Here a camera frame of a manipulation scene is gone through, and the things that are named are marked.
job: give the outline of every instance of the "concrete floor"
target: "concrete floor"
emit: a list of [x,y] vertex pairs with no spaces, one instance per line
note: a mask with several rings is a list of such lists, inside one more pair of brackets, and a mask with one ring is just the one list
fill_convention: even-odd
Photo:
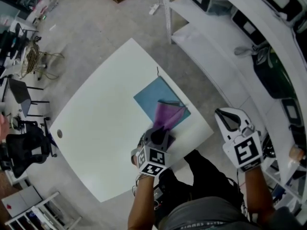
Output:
[[[222,150],[224,141],[213,115],[216,108],[227,106],[226,102],[192,60],[177,45],[167,42],[163,7],[154,16],[148,14],[154,3],[156,0],[125,0],[120,4],[112,0],[61,0],[40,25],[43,38],[39,45],[48,52],[62,52],[65,59],[49,62],[48,70],[60,75],[57,80],[36,81],[33,74],[25,78],[29,86],[45,88],[43,92],[31,92],[32,99],[50,101],[50,105],[33,107],[31,113],[50,116],[51,122],[55,120],[94,70],[132,37],[168,73],[214,130],[198,150],[235,179],[236,170]],[[13,103],[10,94],[7,98]],[[132,192],[99,203],[60,151],[57,154],[57,158],[48,158],[44,164],[33,164],[27,170],[39,194],[47,197],[59,191],[83,217],[76,229],[126,229]],[[174,170],[178,179],[192,184],[193,177],[185,161]]]

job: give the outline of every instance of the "desk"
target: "desk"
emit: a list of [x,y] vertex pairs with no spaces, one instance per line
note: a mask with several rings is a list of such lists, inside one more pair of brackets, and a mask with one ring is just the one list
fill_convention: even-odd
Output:
[[157,78],[157,67],[191,112],[172,130],[176,141],[168,150],[171,164],[213,134],[180,88],[130,39],[85,81],[50,129],[68,164],[100,202],[135,185],[138,171],[131,164],[130,152],[152,122],[133,97]]

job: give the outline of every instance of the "fabric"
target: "fabric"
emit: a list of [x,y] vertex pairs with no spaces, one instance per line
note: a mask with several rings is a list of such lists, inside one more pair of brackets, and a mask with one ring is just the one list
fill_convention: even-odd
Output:
[[164,127],[164,130],[171,130],[181,120],[187,108],[180,106],[180,102],[158,101],[155,111],[153,126]]
[[287,207],[278,209],[264,228],[248,222],[231,203],[219,197],[205,197],[175,208],[160,230],[298,230],[301,225]]
[[175,207],[188,200],[216,196],[227,200],[238,210],[241,209],[243,195],[238,193],[237,188],[233,187],[226,176],[209,160],[201,156],[197,150],[189,153],[184,159],[192,170],[193,186],[178,181],[170,169],[161,173],[159,187],[164,193],[165,200],[155,211],[156,227]]
[[[157,109],[161,108],[161,106],[159,106],[159,103],[173,103],[173,105],[185,107],[183,102],[177,97],[177,95],[168,86],[168,84],[164,81],[162,77],[156,78],[139,93],[137,93],[133,98],[153,123],[156,120]],[[183,116],[180,118],[180,120],[178,120],[175,124],[170,124],[173,127],[176,127],[190,115],[190,111],[185,108]]]

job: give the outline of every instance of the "white rack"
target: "white rack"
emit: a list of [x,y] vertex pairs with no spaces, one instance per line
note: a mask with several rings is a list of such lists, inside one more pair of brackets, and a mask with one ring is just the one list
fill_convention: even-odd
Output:
[[[274,48],[292,81],[307,124],[307,70],[291,29],[275,18],[262,0],[229,1],[254,23]],[[280,101],[271,98],[255,74],[251,57],[234,55],[236,47],[251,47],[251,42],[231,22],[230,16],[209,16],[191,0],[164,0],[164,4],[169,42],[177,43],[192,58],[230,106],[242,108],[248,100],[245,111],[257,122],[256,128],[269,132],[280,169],[277,183],[286,187],[299,166],[289,158],[294,139],[288,129],[288,119]],[[172,11],[189,22],[174,33]],[[266,173],[271,163],[266,161],[262,166]],[[299,201],[307,200],[307,190],[303,197],[292,191],[291,194]]]
[[41,224],[47,226],[49,229],[52,230],[72,230],[78,222],[82,219],[82,217],[78,217],[76,220],[71,219],[71,222],[67,225],[62,225],[55,216],[45,207],[45,204],[48,202],[52,202],[57,210],[61,212],[63,215],[67,215],[65,211],[55,202],[53,199],[59,195],[59,192],[54,193],[47,199],[43,200],[42,202],[38,203],[37,205],[33,206],[32,208],[26,210],[22,214],[10,219],[5,223],[6,226],[9,226],[12,230],[15,230],[13,227],[13,223],[17,222],[18,225],[25,230],[25,226],[22,225],[21,218],[25,218],[27,223],[32,226],[34,230],[38,230],[38,228],[35,226],[35,224],[30,220],[30,218],[27,216],[27,213],[33,212],[37,218],[40,220]]

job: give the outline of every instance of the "shelf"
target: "shelf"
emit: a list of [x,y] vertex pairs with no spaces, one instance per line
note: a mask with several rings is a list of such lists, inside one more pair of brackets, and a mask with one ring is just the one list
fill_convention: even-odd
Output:
[[248,114],[252,121],[257,120],[252,115],[257,115],[265,124],[281,168],[281,181],[286,184],[298,167],[289,158],[294,140],[288,119],[281,103],[271,98],[255,74],[251,57],[239,58],[233,53],[238,46],[251,46],[249,39],[229,16],[209,16],[191,0],[175,0],[170,7],[190,22],[174,33],[173,41],[204,71],[228,103],[240,108],[243,100],[247,101],[249,95],[252,98],[258,113]]
[[275,174],[275,170],[269,168],[266,171],[264,171],[264,173],[267,176],[269,176],[273,181],[275,181],[277,184],[282,186],[286,190],[286,192],[288,192],[291,196],[295,197],[299,202],[302,201],[302,197],[298,195],[291,187],[281,183],[281,181],[279,180],[279,174]]
[[272,159],[272,158],[266,157],[263,163],[261,164],[262,170],[266,171],[275,162],[275,160],[276,158]]
[[236,71],[191,24],[174,33],[172,39],[207,75],[230,106],[239,108],[248,99],[249,94],[240,83]]
[[[307,124],[307,70],[292,31],[283,22],[274,17],[272,10],[262,0],[229,0],[243,12],[260,30],[286,69],[295,89],[304,123]],[[303,202],[307,200],[307,181]]]
[[[210,41],[219,52],[219,57],[222,55],[227,59],[229,71],[232,70],[238,75],[238,70],[240,70],[246,75],[252,75],[249,81],[252,81],[250,84],[254,87],[253,92],[255,95],[260,96],[259,101],[261,103],[259,105],[264,110],[264,113],[267,113],[275,100],[270,97],[257,78],[253,70],[251,57],[239,58],[234,55],[236,47],[251,47],[252,44],[249,38],[231,21],[230,16],[207,15],[191,0],[175,0],[169,5]],[[225,73],[217,71],[217,74],[224,75]]]
[[284,207],[284,206],[288,206],[290,203],[291,203],[291,201],[293,200],[293,196],[291,195],[291,194],[289,194],[289,193],[287,193],[286,195],[284,195],[283,197],[282,197],[282,199],[274,206],[274,208],[277,210],[277,209],[279,209],[279,208],[281,208],[281,207]]

